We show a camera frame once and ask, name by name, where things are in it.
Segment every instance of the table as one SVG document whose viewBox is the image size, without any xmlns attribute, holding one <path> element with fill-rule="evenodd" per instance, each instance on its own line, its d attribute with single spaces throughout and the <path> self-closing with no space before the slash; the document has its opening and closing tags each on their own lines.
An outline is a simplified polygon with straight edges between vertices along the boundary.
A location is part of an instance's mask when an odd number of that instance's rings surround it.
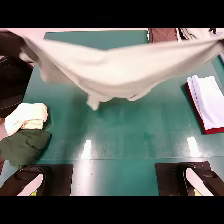
<svg viewBox="0 0 224 224">
<path fill-rule="evenodd" d="M 47 33 L 46 39 L 99 49 L 143 44 L 145 31 Z M 208 75 L 223 91 L 219 58 L 193 74 Z M 24 102 L 48 106 L 51 142 L 39 164 L 74 164 L 72 195 L 158 195 L 157 162 L 205 161 L 224 179 L 224 133 L 203 135 L 183 85 L 186 74 L 142 99 L 113 99 L 97 111 L 75 85 L 44 83 L 35 67 Z"/>
</svg>

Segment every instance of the green table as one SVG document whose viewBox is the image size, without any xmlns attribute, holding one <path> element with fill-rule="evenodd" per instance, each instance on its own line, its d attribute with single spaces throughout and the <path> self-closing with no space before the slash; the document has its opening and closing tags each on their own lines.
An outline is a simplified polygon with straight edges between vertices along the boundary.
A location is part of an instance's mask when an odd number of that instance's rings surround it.
<svg viewBox="0 0 224 224">
<path fill-rule="evenodd" d="M 47 33 L 45 38 L 100 49 L 147 42 L 146 31 Z M 223 89 L 219 58 L 193 74 L 215 76 Z M 74 164 L 72 195 L 158 195 L 154 165 L 162 161 L 208 160 L 224 179 L 224 133 L 201 133 L 183 87 L 193 74 L 163 82 L 138 101 L 113 99 L 92 111 L 86 93 L 75 85 L 44 83 L 35 67 L 24 102 L 48 106 L 46 130 L 52 133 L 38 163 Z"/>
</svg>

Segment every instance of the green tabletop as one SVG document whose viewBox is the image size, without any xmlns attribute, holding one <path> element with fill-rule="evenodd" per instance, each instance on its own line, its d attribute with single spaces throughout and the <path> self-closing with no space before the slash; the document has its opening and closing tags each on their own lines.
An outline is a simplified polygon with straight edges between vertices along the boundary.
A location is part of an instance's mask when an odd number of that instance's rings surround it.
<svg viewBox="0 0 224 224">
<path fill-rule="evenodd" d="M 47 33 L 45 38 L 99 49 L 147 43 L 146 31 Z M 193 157 L 210 161 L 222 177 L 224 133 L 202 134 L 183 87 L 194 74 L 215 76 L 223 91 L 224 69 L 216 58 L 138 101 L 113 99 L 92 111 L 85 92 L 45 83 L 35 67 L 23 102 L 48 106 L 45 130 L 52 133 L 38 163 L 74 164 L 72 195 L 158 195 L 155 163 Z"/>
</svg>

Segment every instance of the red cloth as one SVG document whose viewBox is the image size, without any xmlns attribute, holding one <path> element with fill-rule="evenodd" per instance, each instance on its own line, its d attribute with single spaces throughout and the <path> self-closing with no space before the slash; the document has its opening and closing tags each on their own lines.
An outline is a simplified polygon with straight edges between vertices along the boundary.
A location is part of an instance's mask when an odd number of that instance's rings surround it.
<svg viewBox="0 0 224 224">
<path fill-rule="evenodd" d="M 194 100 L 193 100 L 193 98 L 191 96 L 191 92 L 190 92 L 190 88 L 188 86 L 188 83 L 186 83 L 186 90 L 187 90 L 187 94 L 188 94 L 188 96 L 190 98 L 191 104 L 192 104 L 192 106 L 194 108 L 194 111 L 195 111 L 195 113 L 196 113 L 196 115 L 198 117 L 198 120 L 199 120 L 199 123 L 201 125 L 201 128 L 202 128 L 203 132 L 205 134 L 215 134 L 215 133 L 218 133 L 218 132 L 224 132 L 224 127 L 222 127 L 222 128 L 212 128 L 212 129 L 205 130 L 205 126 L 204 126 L 203 120 L 202 120 L 200 114 L 198 113 L 198 110 L 197 110 L 197 108 L 196 108 L 196 106 L 194 104 Z"/>
</svg>

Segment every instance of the dark green cloth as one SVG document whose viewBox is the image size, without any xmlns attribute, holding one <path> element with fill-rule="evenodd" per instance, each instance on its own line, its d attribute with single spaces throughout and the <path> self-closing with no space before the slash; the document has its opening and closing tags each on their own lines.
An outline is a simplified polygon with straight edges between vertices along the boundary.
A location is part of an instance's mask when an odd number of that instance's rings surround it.
<svg viewBox="0 0 224 224">
<path fill-rule="evenodd" d="M 16 167 L 35 162 L 47 145 L 51 134 L 39 129 L 19 130 L 0 141 L 0 157 Z"/>
</svg>

